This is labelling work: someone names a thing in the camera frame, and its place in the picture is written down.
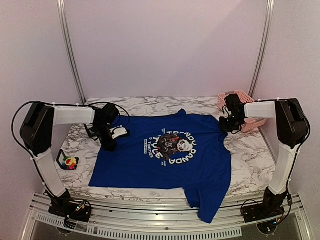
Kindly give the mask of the blue printed t-shirt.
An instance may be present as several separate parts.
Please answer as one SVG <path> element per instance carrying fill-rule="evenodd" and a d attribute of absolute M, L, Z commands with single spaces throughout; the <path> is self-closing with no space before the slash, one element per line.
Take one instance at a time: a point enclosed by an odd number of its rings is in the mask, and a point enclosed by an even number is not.
<path fill-rule="evenodd" d="M 90 187 L 184 190 L 198 217 L 211 223 L 231 184 L 232 155 L 212 115 L 132 116 L 130 135 L 98 153 Z"/>

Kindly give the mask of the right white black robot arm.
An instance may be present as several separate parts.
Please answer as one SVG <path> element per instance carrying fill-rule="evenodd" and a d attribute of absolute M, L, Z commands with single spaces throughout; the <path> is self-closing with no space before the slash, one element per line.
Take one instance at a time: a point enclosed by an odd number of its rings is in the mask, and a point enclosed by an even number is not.
<path fill-rule="evenodd" d="M 280 196 L 289 191 L 289 182 L 300 153 L 300 148 L 311 133 L 310 123 L 296 98 L 269 99 L 243 103 L 236 94 L 224 99 L 224 116 L 219 118 L 223 132 L 237 134 L 246 119 L 275 119 L 279 153 L 275 172 L 265 191 Z"/>

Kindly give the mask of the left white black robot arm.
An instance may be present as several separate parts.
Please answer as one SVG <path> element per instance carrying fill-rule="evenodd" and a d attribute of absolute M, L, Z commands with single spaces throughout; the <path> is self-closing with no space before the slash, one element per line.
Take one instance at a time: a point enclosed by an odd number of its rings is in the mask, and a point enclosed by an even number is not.
<path fill-rule="evenodd" d="M 20 137 L 25 148 L 30 151 L 39 176 L 51 196 L 60 198 L 67 192 L 54 164 L 52 154 L 54 127 L 91 125 L 91 130 L 101 145 L 106 150 L 114 150 L 117 141 L 112 125 L 119 114 L 119 110 L 112 103 L 99 108 L 92 105 L 30 102 L 30 108 L 20 128 Z"/>

